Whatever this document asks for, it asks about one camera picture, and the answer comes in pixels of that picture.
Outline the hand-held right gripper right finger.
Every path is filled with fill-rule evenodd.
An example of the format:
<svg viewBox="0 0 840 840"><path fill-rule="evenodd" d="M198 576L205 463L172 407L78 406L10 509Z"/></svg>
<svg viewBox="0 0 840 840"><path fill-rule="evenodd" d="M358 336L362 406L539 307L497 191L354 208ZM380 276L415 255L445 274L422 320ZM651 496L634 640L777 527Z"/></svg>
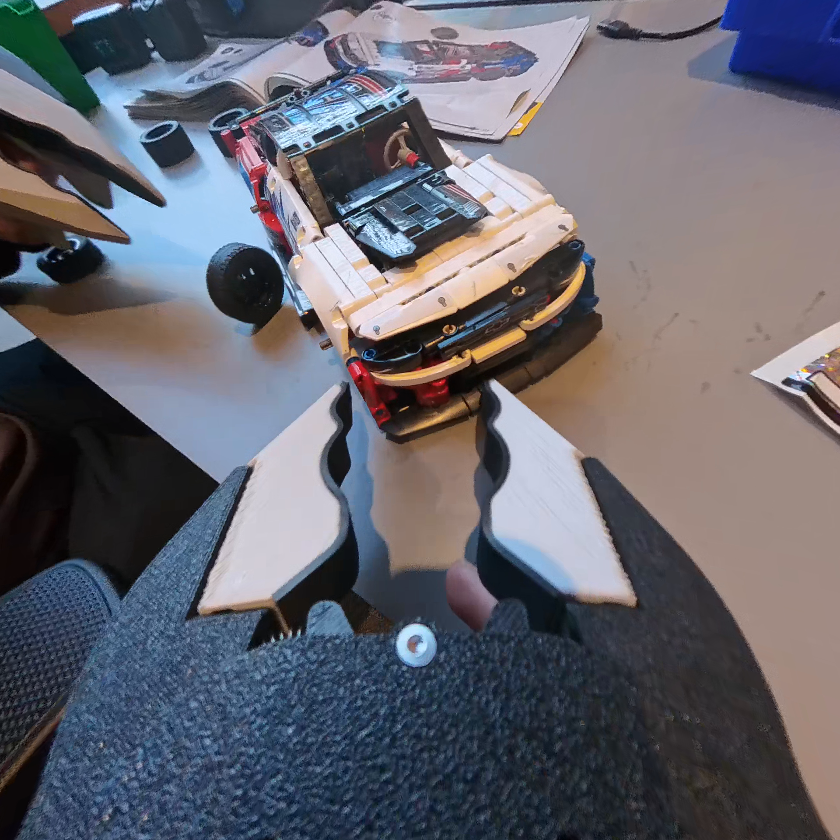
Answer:
<svg viewBox="0 0 840 840"><path fill-rule="evenodd" d="M520 602L534 631L565 630L570 602L636 608L581 451L497 380L480 393L481 583Z"/></svg>

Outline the black toy wheel with rim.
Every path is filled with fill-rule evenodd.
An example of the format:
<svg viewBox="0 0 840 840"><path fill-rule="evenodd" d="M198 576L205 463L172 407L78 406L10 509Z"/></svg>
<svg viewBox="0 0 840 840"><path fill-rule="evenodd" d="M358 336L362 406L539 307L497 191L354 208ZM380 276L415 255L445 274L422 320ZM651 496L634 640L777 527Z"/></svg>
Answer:
<svg viewBox="0 0 840 840"><path fill-rule="evenodd" d="M208 261L206 289L225 316L261 328L280 310L285 287L280 266L270 253L231 243Z"/></svg>
<svg viewBox="0 0 840 840"><path fill-rule="evenodd" d="M71 234L64 248L54 246L39 254L36 266L54 283L69 285L95 274L104 262L104 254L92 240Z"/></svg>

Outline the black rubber toy tyre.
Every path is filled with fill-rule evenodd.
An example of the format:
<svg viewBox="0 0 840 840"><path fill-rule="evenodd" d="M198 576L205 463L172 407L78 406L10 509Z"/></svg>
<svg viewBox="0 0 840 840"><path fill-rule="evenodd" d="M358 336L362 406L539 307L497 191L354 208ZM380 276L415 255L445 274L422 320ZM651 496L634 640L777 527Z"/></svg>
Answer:
<svg viewBox="0 0 840 840"><path fill-rule="evenodd" d="M207 124L207 130L212 140L224 157L233 159L236 155L235 140L226 140L225 132L229 133L229 126L232 123L238 123L248 114L249 110L247 108L231 108L218 113Z"/></svg>
<svg viewBox="0 0 840 840"><path fill-rule="evenodd" d="M141 134L140 143L150 158L161 168L183 163L194 153L193 142L177 121L155 124Z"/></svg>

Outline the person's right hand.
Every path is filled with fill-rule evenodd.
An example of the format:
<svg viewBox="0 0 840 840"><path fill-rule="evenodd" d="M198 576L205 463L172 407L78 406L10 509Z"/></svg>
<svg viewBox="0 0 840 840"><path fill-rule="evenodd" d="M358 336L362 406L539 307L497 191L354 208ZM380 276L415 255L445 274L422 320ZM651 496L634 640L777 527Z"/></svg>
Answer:
<svg viewBox="0 0 840 840"><path fill-rule="evenodd" d="M472 563L461 560L454 563L445 576L447 604L457 617L474 632L487 626L498 599L482 584Z"/></svg>

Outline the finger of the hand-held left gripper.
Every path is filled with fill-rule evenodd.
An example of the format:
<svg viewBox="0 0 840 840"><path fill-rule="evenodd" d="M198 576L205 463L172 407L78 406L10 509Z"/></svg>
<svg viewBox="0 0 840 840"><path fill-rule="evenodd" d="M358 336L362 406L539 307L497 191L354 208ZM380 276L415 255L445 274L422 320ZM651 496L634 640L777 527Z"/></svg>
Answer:
<svg viewBox="0 0 840 840"><path fill-rule="evenodd" d="M14 245L57 245L72 232L128 245L130 236L84 198L1 161L1 239Z"/></svg>
<svg viewBox="0 0 840 840"><path fill-rule="evenodd" d="M82 114L36 84L1 71L2 140L8 162L36 168L53 186L68 185L99 208L113 207L112 187L163 207L161 192Z"/></svg>

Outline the black rounded box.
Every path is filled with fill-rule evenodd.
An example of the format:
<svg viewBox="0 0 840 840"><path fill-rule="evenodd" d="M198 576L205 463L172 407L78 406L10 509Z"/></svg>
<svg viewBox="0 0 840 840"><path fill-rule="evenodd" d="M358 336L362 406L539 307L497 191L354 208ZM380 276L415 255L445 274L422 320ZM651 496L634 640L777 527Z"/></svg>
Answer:
<svg viewBox="0 0 840 840"><path fill-rule="evenodd" d="M205 52L205 35L187 1L135 1L131 10L164 61L187 61Z"/></svg>
<svg viewBox="0 0 840 840"><path fill-rule="evenodd" d="M152 61L146 35L125 3L111 2L87 10L70 22L67 48L82 74L102 69L115 76Z"/></svg>

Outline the sticker sheet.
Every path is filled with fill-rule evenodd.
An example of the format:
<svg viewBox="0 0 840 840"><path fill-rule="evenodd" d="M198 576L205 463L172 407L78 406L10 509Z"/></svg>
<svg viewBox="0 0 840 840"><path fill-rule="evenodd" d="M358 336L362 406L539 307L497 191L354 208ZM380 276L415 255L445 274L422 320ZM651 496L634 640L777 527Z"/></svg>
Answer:
<svg viewBox="0 0 840 840"><path fill-rule="evenodd" d="M751 373L789 396L810 419L839 436L839 323L815 333Z"/></svg>

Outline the blue storage bin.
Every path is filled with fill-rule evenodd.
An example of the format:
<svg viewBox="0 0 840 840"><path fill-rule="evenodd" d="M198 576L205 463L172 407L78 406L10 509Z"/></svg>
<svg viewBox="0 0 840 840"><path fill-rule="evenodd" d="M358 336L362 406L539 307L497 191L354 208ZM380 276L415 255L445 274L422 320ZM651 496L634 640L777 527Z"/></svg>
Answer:
<svg viewBox="0 0 840 840"><path fill-rule="evenodd" d="M728 1L720 27L737 34L730 71L838 88L838 1Z"/></svg>

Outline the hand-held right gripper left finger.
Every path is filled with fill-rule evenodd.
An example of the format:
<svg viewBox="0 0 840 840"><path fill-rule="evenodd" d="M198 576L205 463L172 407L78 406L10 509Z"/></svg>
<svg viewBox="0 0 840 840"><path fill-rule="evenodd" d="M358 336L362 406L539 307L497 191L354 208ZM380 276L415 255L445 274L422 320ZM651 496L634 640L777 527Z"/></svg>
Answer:
<svg viewBox="0 0 840 840"><path fill-rule="evenodd" d="M341 486L352 423L350 386L342 382L248 462L199 616L267 611L290 634L304 630L313 606L351 591L360 555Z"/></svg>

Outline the green storage bin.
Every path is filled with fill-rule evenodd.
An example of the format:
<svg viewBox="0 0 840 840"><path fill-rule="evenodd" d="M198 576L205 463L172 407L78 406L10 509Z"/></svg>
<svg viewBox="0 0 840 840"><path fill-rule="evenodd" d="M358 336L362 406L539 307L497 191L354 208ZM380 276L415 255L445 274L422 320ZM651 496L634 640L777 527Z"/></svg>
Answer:
<svg viewBox="0 0 840 840"><path fill-rule="evenodd" d="M56 95L82 114L100 106L36 2L1 2L2 68L42 91Z"/></svg>

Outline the open instruction booklet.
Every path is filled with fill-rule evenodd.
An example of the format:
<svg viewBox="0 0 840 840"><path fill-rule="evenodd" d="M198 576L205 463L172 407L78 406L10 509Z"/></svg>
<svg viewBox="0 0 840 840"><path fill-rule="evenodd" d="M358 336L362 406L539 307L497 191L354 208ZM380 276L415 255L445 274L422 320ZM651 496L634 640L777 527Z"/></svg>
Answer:
<svg viewBox="0 0 840 840"><path fill-rule="evenodd" d="M447 24L395 2L330 10L283 38L228 40L177 77L135 83L134 119L196 121L254 109L337 72L376 70L420 100L433 128L504 139L562 77L590 25L567 17L513 29Z"/></svg>

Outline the white brick toy race car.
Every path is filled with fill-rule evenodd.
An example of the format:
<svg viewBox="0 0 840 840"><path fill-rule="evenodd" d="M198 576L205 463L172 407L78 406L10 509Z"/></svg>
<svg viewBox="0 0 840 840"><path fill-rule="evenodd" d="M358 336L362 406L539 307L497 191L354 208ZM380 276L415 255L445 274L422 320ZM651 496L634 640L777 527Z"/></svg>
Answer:
<svg viewBox="0 0 840 840"><path fill-rule="evenodd" d="M600 332L573 215L530 175L441 141L385 73L334 73L225 134L284 296L392 441L476 414L490 378L540 381Z"/></svg>

